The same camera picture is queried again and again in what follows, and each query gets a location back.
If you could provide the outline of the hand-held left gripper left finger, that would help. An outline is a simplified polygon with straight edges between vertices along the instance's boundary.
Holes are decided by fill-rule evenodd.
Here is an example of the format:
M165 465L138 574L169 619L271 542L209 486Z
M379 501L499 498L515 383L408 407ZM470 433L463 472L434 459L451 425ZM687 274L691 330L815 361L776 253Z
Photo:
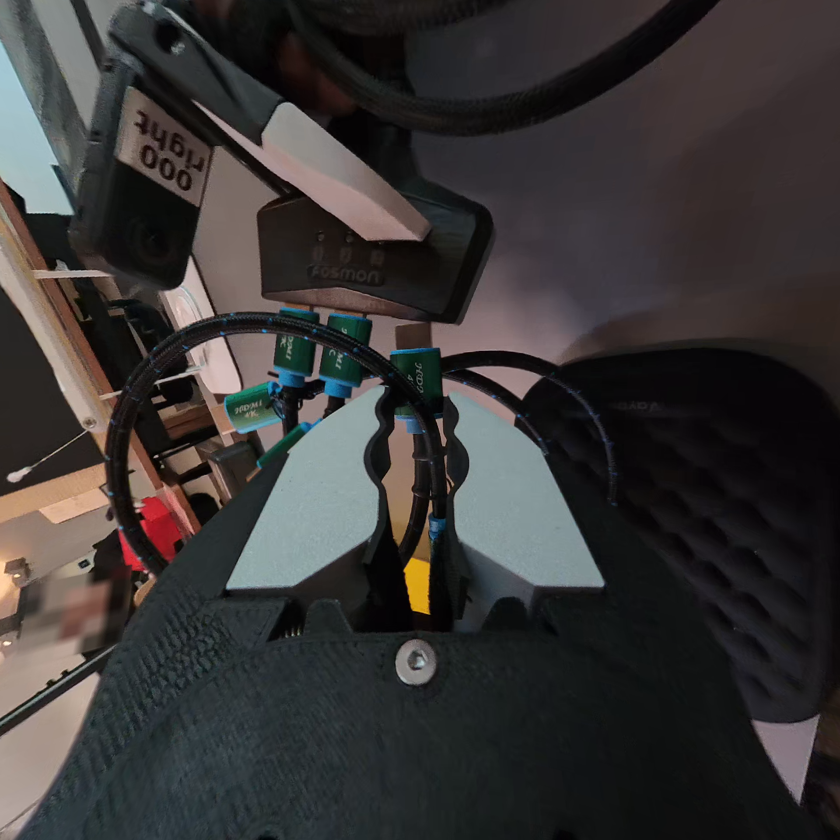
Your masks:
M338 601L353 627L403 628L403 562L383 479L392 393L378 385L313 425L283 462L228 578L228 595Z

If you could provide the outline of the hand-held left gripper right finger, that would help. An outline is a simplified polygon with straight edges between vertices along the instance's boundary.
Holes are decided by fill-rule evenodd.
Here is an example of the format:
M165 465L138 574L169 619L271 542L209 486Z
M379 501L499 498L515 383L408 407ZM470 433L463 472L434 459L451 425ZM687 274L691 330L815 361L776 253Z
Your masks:
M516 598L604 587L589 545L541 448L461 392L444 405L450 544L457 557L455 629L477 631Z

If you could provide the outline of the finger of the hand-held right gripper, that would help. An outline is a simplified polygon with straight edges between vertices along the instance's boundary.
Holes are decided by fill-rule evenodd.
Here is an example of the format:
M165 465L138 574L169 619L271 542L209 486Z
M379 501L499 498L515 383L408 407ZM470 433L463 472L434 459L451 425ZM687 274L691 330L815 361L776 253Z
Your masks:
M431 225L405 197L294 104L280 103L255 143L199 105L242 151L368 241L422 242Z

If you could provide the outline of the grey desk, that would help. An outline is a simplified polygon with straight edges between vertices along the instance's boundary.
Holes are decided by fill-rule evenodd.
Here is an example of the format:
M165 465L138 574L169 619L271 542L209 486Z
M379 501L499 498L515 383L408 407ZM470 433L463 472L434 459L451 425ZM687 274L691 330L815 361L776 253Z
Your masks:
M421 159L473 193L499 223L499 256L479 294L489 321L468 333L481 347L516 335L528 350L592 350L588 358L646 350L746 350L805 358L811 328L838 326L838 2L721 2L655 67L545 128L507 138L423 140ZM595 563L600 591L544 596L531 634L559 649L519 676L525 654L490 629L457 633L465 656L444 652L435 675L410 687L385 664L399 700L430 707L432 689L465 683L446 721L469 735L458 778L480 782L483 802L508 743L522 754L516 782L549 749L553 799L593 791L660 816L678 791L705 816L747 785L759 813L794 796L767 747L812 745L819 720L751 718L737 691L668 667L655 629L639 625L607 579L629 556L610 540L603 494L565 496ZM476 724L477 735L470 735Z

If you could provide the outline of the person's right hand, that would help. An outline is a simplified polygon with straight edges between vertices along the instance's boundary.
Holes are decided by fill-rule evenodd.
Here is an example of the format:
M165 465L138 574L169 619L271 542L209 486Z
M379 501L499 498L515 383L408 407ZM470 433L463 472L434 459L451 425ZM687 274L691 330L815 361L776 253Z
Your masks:
M355 101L322 72L294 33L280 40L276 69L280 95L305 112L343 118L357 109Z

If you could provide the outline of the red basket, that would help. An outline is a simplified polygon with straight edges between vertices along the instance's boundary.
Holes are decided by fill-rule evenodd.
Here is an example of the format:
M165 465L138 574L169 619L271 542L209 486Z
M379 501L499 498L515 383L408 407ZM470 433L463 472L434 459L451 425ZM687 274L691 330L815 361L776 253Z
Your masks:
M152 541L165 562L174 560L183 546L182 534L169 508L160 498L147 497L135 504L142 530ZM145 572L145 566L132 551L124 534L118 530L124 563L135 572Z

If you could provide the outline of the black bumpy pad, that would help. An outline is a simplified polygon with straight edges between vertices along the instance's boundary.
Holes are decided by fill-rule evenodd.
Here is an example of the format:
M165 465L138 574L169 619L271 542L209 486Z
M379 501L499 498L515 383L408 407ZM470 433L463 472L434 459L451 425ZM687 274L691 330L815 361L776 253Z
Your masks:
M812 718L831 689L838 588L838 414L795 368L682 348L564 365L532 356L522 413L615 501L607 579L665 663L737 691L759 721Z

